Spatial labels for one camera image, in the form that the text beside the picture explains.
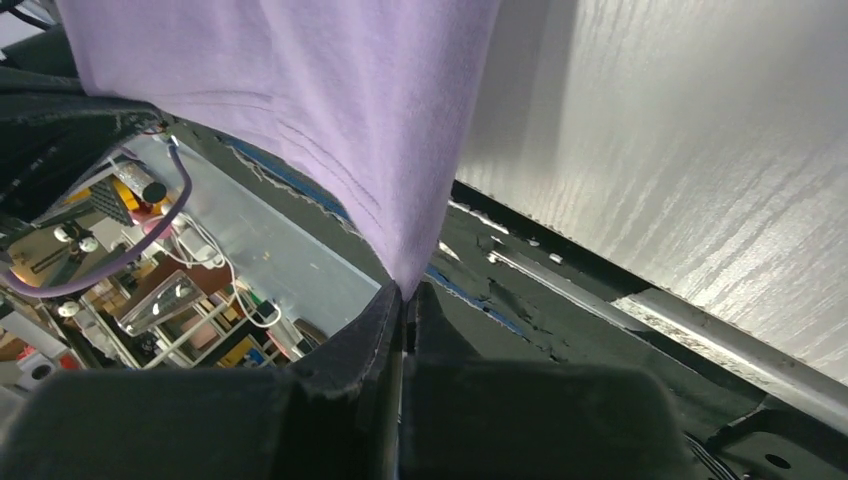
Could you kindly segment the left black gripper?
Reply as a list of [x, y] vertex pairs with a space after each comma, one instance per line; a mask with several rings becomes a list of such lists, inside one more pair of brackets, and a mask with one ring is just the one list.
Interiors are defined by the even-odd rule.
[[60, 26], [2, 52], [1, 214], [32, 222], [161, 114], [149, 103], [87, 94]]

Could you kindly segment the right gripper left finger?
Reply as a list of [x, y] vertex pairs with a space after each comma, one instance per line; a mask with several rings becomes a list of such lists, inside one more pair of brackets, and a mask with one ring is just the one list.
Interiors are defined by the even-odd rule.
[[5, 479], [392, 479], [402, 295], [286, 367], [62, 373], [14, 416]]

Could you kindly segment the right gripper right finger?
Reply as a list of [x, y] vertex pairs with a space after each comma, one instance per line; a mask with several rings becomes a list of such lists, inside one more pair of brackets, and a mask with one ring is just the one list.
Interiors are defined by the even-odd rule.
[[632, 368], [487, 359], [434, 288], [406, 305], [406, 479], [691, 479], [660, 383]]

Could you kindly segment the purple t shirt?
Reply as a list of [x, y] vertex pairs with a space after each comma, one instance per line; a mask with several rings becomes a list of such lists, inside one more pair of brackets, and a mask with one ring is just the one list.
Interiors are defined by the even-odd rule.
[[244, 140], [334, 195], [403, 296], [437, 246], [496, 1], [61, 1], [85, 91]]

